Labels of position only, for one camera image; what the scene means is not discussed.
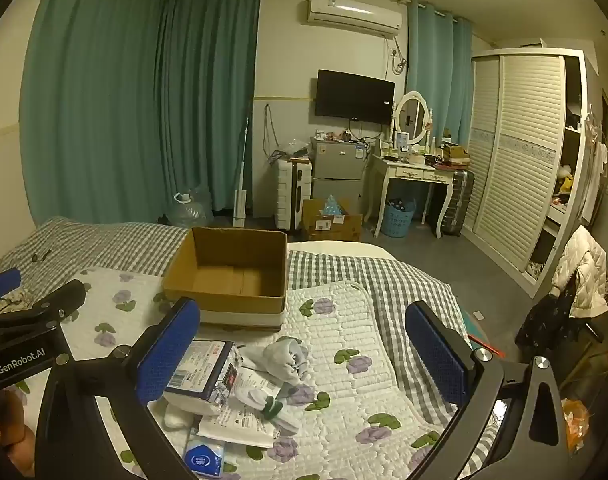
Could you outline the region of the person's left hand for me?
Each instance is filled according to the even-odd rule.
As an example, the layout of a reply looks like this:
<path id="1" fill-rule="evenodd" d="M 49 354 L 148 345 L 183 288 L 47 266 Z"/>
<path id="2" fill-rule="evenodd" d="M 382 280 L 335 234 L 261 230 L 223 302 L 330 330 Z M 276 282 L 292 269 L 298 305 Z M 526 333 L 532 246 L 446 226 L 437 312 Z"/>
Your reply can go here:
<path id="1" fill-rule="evenodd" d="M 0 445 L 25 478 L 34 478 L 34 432 L 25 424 L 22 401 L 6 389 L 0 391 Z"/>

